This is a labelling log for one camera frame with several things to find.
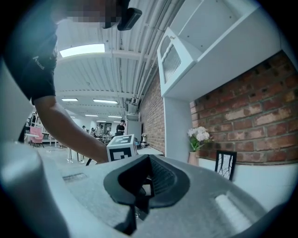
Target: white flowers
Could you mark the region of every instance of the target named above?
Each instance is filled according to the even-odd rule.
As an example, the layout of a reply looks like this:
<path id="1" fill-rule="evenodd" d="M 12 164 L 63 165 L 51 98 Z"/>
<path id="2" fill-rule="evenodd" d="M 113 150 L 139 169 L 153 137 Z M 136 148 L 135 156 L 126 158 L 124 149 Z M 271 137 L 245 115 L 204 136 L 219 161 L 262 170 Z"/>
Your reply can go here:
<path id="1" fill-rule="evenodd" d="M 206 128 L 203 126 L 200 126 L 195 129 L 194 128 L 189 129 L 188 136 L 189 137 L 194 136 L 198 141 L 203 141 L 203 140 L 209 139 L 210 137 L 209 133 L 206 131 Z"/>
<path id="2" fill-rule="evenodd" d="M 188 130 L 188 136 L 189 137 L 192 137 L 192 135 L 194 135 L 195 133 L 196 133 L 196 129 L 191 128 L 191 129 Z"/>
<path id="3" fill-rule="evenodd" d="M 198 141 L 203 141 L 203 140 L 209 139 L 209 137 L 210 137 L 210 135 L 208 132 L 198 133 L 198 135 L 196 135 L 196 139 Z"/>

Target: standing person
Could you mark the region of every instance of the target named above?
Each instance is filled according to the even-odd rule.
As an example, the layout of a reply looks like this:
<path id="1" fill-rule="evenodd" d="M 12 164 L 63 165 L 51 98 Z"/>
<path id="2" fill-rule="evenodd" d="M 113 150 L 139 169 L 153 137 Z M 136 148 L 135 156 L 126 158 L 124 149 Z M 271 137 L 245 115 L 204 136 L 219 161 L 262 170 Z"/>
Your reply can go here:
<path id="1" fill-rule="evenodd" d="M 122 136 L 124 134 L 124 131 L 125 131 L 124 124 L 125 124 L 125 120 L 121 120 L 120 124 L 116 128 L 115 136 Z"/>
<path id="2" fill-rule="evenodd" d="M 94 132 L 94 128 L 93 127 L 91 128 L 90 135 L 95 137 L 95 132 Z"/>
<path id="3" fill-rule="evenodd" d="M 121 18 L 127 16 L 128 3 L 129 0 L 38 1 L 21 18 L 3 55 L 12 77 L 35 105 L 46 130 L 62 144 L 99 163 L 108 161 L 106 146 L 83 132 L 55 97 L 56 30 L 58 24 L 69 17 L 76 21 L 100 22 L 105 28 L 120 22 L 118 29 L 130 29 L 132 17 Z M 24 132 L 20 142 L 24 141 Z"/>
<path id="4" fill-rule="evenodd" d="M 103 135 L 103 125 L 100 125 L 95 129 L 95 137 L 101 137 Z"/>

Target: pink chair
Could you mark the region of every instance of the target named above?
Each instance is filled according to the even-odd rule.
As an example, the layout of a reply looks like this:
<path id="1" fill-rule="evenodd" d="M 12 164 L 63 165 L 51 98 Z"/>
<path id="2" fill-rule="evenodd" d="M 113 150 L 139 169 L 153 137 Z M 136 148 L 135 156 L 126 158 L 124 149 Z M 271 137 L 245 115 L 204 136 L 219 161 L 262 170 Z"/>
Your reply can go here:
<path id="1" fill-rule="evenodd" d="M 35 146 L 36 146 L 36 144 L 39 144 L 39 145 L 42 144 L 42 147 L 44 148 L 43 143 L 42 143 L 43 134 L 41 132 L 41 128 L 31 126 L 30 134 L 39 136 L 39 137 L 31 137 L 30 145 L 33 142 L 33 146 L 34 146 L 34 144 L 35 144 Z"/>

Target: white cube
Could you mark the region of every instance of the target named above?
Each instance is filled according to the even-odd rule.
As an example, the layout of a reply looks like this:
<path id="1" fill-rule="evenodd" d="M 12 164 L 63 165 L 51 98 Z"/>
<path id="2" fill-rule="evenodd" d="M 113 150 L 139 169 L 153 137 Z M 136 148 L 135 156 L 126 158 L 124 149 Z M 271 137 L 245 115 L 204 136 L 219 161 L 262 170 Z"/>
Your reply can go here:
<path id="1" fill-rule="evenodd" d="M 115 136 L 107 145 L 109 162 L 137 155 L 135 135 Z"/>

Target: pink vase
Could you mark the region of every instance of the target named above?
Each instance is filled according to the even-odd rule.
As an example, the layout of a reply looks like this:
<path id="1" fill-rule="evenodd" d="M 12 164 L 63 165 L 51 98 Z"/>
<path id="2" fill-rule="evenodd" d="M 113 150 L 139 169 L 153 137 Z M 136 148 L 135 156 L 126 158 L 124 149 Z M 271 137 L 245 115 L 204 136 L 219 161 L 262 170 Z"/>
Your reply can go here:
<path id="1" fill-rule="evenodd" d="M 190 165 L 198 166 L 198 160 L 196 157 L 196 152 L 190 152 L 190 157 L 188 158 L 188 163 Z"/>

